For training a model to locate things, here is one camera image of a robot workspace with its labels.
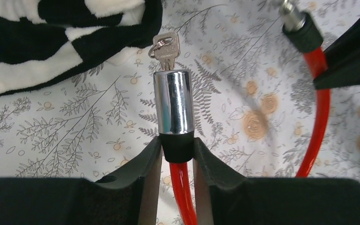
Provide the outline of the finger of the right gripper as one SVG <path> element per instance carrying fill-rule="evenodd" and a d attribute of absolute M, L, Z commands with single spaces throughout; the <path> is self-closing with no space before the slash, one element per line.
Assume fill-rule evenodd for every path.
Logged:
<path fill-rule="evenodd" d="M 360 18 L 324 53 L 328 69 L 313 80 L 316 90 L 360 85 Z"/>

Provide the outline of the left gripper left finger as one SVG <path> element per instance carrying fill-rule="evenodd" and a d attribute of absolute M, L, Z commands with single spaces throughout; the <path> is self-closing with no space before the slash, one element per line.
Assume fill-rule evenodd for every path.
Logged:
<path fill-rule="evenodd" d="M 161 141 L 92 182 L 84 178 L 0 178 L 0 225 L 153 225 Z"/>

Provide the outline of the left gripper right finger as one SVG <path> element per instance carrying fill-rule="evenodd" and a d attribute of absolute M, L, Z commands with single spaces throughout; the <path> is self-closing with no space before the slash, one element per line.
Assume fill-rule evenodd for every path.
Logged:
<path fill-rule="evenodd" d="M 360 225 L 360 183 L 342 178 L 245 177 L 194 140 L 200 225 Z"/>

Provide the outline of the cable lock key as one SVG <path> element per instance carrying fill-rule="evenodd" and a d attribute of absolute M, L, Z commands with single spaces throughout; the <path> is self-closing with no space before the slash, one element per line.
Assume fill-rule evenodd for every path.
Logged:
<path fill-rule="evenodd" d="M 161 64 L 162 71 L 174 69 L 175 60 L 180 55 L 179 35 L 177 32 L 167 32 L 153 37 L 153 46 L 148 56 Z"/>

